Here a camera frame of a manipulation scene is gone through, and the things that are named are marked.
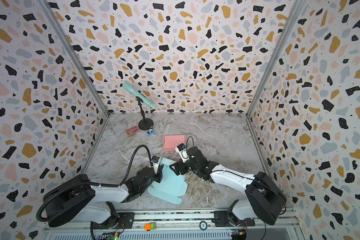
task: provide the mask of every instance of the small blue toy figurine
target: small blue toy figurine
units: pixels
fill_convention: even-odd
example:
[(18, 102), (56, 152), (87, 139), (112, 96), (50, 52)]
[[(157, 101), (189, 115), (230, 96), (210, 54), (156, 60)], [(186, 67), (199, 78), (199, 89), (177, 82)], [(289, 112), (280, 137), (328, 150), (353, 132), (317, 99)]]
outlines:
[(153, 135), (154, 132), (155, 132), (154, 127), (151, 126), (151, 127), (149, 128), (149, 130), (147, 131), (147, 136)]

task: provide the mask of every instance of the pink cardboard box lid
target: pink cardboard box lid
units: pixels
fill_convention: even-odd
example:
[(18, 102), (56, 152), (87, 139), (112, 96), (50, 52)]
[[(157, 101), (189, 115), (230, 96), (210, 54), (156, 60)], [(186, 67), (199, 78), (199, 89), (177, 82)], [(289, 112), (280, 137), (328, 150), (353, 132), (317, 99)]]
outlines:
[(185, 135), (166, 135), (163, 138), (164, 152), (174, 152), (181, 143), (185, 144)]

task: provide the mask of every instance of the terrazzo pattern wall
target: terrazzo pattern wall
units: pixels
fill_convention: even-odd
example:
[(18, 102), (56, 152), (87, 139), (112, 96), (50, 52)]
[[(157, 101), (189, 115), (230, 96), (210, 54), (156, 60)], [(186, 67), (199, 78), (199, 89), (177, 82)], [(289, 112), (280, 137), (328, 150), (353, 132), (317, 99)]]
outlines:
[(247, 112), (290, 0), (85, 1), (50, 6), (110, 112)]
[(360, 0), (313, 1), (250, 116), (306, 239), (360, 239)]
[(37, 239), (43, 195), (81, 170), (105, 116), (40, 9), (0, 1), (0, 239)]

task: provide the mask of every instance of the gray marble surface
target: gray marble surface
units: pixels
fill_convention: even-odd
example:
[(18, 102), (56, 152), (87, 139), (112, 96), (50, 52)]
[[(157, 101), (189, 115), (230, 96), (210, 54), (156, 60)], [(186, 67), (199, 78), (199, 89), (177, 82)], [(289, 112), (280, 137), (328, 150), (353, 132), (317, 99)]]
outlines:
[[(192, 136), (209, 161), (244, 173), (264, 171), (257, 154), (244, 114), (146, 114), (154, 121), (155, 133), (147, 136), (140, 131), (127, 137), (125, 130), (136, 126), (140, 114), (112, 114), (86, 174), (96, 182), (118, 184), (125, 175), (133, 151), (140, 144), (148, 146), (151, 155), (179, 161), (176, 152), (163, 151), (163, 136), (185, 134)], [(132, 162), (129, 177), (149, 165), (145, 148), (140, 148)], [(227, 186), (202, 181), (195, 174), (185, 175), (187, 192), (181, 204), (172, 204), (150, 195), (147, 191), (128, 203), (115, 204), (116, 209), (189, 209), (227, 208), (235, 199), (246, 197)]]

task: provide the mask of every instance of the small colorful box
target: small colorful box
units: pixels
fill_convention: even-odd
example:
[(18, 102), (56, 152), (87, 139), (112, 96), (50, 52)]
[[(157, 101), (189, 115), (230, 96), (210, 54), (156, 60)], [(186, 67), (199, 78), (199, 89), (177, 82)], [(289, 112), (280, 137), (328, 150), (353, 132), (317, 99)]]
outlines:
[(139, 127), (134, 126), (134, 127), (131, 127), (130, 129), (127, 129), (125, 131), (125, 133), (127, 134), (128, 137), (130, 137), (130, 136), (134, 135), (136, 132), (139, 132), (139, 131), (140, 131)]
[(164, 152), (174, 152), (181, 143), (185, 144), (185, 135), (166, 135), (163, 138)]

